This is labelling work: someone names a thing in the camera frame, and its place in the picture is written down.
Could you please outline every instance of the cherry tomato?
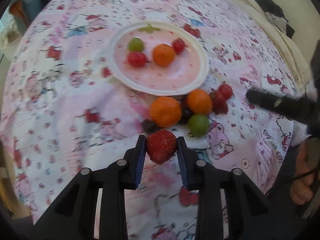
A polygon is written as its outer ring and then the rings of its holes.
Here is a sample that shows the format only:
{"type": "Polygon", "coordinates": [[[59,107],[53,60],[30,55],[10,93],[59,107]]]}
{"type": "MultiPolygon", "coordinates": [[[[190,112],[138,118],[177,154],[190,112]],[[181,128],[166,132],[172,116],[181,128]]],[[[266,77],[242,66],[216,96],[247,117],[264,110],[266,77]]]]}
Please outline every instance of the cherry tomato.
{"type": "Polygon", "coordinates": [[[222,85],[220,85],[218,90],[222,93],[225,100],[228,100],[232,97],[232,94],[233,94],[232,87],[230,87],[226,83],[223,83],[222,85]]]}
{"type": "Polygon", "coordinates": [[[180,54],[184,51],[186,44],[184,43],[183,39],[177,38],[172,42],[171,46],[173,47],[176,54],[180,54]]]}
{"type": "Polygon", "coordinates": [[[128,62],[133,67],[143,67],[147,62],[147,58],[146,55],[141,52],[130,52],[128,62]]]}

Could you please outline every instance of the bedspread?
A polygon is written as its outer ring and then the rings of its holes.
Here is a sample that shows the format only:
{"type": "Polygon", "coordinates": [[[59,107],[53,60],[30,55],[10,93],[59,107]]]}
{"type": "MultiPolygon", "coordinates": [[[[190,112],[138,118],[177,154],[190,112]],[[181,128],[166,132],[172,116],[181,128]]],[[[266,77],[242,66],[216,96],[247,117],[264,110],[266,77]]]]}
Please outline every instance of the bedspread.
{"type": "MultiPolygon", "coordinates": [[[[226,82],[234,91],[228,114],[209,115],[205,137],[191,137],[183,125],[170,131],[184,136],[188,147],[215,167],[241,168],[263,192],[272,186],[294,122],[250,105],[245,93],[256,88],[296,97],[299,92],[270,38],[236,3],[52,0],[21,40],[1,113],[1,139],[15,163],[16,194],[34,222],[83,167],[105,168],[135,146],[155,97],[113,78],[105,49],[117,30],[147,19],[196,36],[210,65],[202,89],[211,92],[226,82]]],[[[304,139],[303,130],[295,132],[304,139]]],[[[139,189],[125,192],[129,238],[192,238],[197,197],[182,187],[176,156],[163,165],[146,158],[139,189]]]]}

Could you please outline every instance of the pink plate center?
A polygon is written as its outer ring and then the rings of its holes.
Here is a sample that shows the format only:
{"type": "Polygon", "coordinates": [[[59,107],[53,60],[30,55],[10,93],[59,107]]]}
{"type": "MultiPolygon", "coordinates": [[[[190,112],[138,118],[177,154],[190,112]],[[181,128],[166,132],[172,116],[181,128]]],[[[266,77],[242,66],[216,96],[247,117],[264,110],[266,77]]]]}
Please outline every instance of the pink plate center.
{"type": "Polygon", "coordinates": [[[116,44],[115,62],[121,73],[134,83],[156,90],[176,90],[189,85],[196,79],[200,70],[200,57],[190,42],[185,40],[186,49],[176,55],[168,67],[160,67],[153,62],[152,52],[155,46],[171,44],[179,36],[167,29],[161,28],[153,33],[134,30],[126,33],[116,44]],[[144,51],[148,61],[142,68],[135,68],[127,62],[129,41],[139,37],[144,42],[144,51]]]}

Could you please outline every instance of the green grape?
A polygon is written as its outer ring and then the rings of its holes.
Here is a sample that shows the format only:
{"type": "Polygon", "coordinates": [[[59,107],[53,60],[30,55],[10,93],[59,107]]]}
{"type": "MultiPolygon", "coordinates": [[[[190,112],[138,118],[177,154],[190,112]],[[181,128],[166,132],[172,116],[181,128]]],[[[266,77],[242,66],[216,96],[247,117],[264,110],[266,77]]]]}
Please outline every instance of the green grape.
{"type": "Polygon", "coordinates": [[[144,49],[143,41],[138,38],[134,37],[129,43],[128,43],[128,49],[131,52],[142,52],[144,49]]]}
{"type": "Polygon", "coordinates": [[[204,114],[195,114],[188,121],[188,128],[195,137],[205,135],[209,128],[208,117],[204,114]]]}

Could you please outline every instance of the black cable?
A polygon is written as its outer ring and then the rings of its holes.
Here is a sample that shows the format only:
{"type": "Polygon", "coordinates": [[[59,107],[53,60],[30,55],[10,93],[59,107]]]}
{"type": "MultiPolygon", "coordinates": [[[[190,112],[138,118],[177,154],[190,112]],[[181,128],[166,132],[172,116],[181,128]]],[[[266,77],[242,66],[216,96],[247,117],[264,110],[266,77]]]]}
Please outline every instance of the black cable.
{"type": "Polygon", "coordinates": [[[313,170],[311,170],[311,171],[308,171],[308,172],[306,172],[306,173],[303,173],[303,174],[301,174],[301,175],[299,175],[299,176],[296,176],[296,177],[293,177],[293,178],[290,178],[290,179],[285,178],[282,182],[279,183],[279,185],[277,185],[276,187],[270,188],[270,189],[265,193],[265,196],[268,196],[271,191],[275,191],[276,189],[278,189],[279,187],[281,187],[281,186],[284,185],[284,184],[290,183],[290,182],[295,181],[295,180],[297,180],[297,179],[301,179],[301,178],[306,177],[306,176],[308,176],[308,175],[310,175],[310,174],[313,174],[313,173],[316,175],[319,171],[320,171],[320,166],[316,167],[315,169],[313,169],[313,170]]]}

